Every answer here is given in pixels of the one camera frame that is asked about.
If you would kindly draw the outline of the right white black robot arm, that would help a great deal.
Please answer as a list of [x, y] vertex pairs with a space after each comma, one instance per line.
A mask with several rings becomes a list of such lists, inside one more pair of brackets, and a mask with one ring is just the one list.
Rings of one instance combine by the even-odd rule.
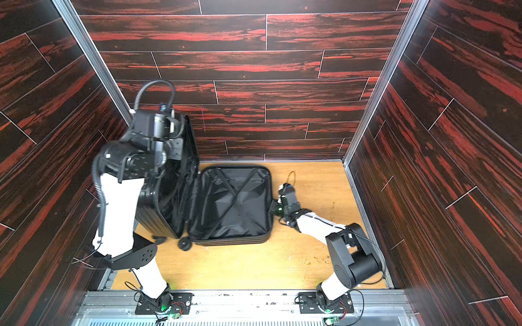
[[316, 287], [316, 302], [326, 310], [375, 274], [386, 275], [386, 263], [377, 244], [359, 224], [336, 224], [304, 209], [289, 183], [279, 187], [271, 212], [279, 222], [326, 245], [333, 274]]

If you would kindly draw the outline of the black ribbed hard-shell suitcase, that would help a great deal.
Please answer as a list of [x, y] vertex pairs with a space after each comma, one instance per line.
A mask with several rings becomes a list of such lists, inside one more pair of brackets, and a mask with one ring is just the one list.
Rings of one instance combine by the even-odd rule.
[[200, 168], [194, 130], [185, 117], [181, 160], [168, 160], [163, 174], [147, 178], [136, 220], [151, 235], [193, 245], [250, 245], [266, 242], [273, 230], [271, 172], [260, 165]]

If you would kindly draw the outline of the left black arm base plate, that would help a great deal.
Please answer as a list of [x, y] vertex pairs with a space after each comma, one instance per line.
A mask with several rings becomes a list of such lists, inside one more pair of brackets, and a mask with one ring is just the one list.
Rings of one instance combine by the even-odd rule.
[[158, 299], [140, 295], [135, 309], [136, 315], [179, 316], [188, 315], [192, 305], [193, 293], [168, 293]]

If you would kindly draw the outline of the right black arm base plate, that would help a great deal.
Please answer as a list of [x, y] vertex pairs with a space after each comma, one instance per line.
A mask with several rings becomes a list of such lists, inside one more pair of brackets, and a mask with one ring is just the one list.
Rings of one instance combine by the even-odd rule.
[[299, 306], [301, 314], [352, 314], [354, 312], [352, 298], [348, 293], [335, 300], [329, 300], [324, 294], [316, 291], [299, 292], [294, 303]]

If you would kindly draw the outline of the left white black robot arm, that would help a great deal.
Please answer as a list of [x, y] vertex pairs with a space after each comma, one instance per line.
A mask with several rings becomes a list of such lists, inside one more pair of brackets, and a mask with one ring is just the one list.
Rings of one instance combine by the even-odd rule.
[[93, 253], [112, 270], [130, 270], [139, 282], [135, 292], [161, 315], [174, 304], [171, 288], [156, 262], [156, 243], [136, 234], [134, 223], [143, 197], [150, 195], [152, 210], [161, 214], [184, 182], [188, 121], [175, 114], [174, 97], [175, 87], [169, 81], [144, 84], [135, 98], [129, 128], [102, 147], [91, 167], [99, 199]]

